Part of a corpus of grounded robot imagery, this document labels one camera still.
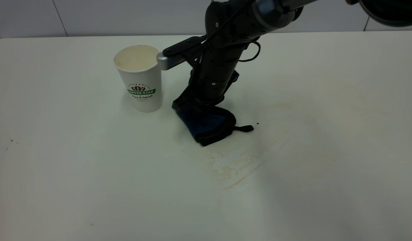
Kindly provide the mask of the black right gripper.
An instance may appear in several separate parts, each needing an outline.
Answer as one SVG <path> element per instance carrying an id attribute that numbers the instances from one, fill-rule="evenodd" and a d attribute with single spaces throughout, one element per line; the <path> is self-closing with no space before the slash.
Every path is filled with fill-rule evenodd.
<path id="1" fill-rule="evenodd" d="M 193 83 L 173 101 L 172 109 L 176 112 L 201 112 L 203 102 L 207 102 L 206 106 L 223 102 L 234 81 L 233 73 L 241 54 L 241 44 L 215 46 L 213 42 L 205 43 Z"/>

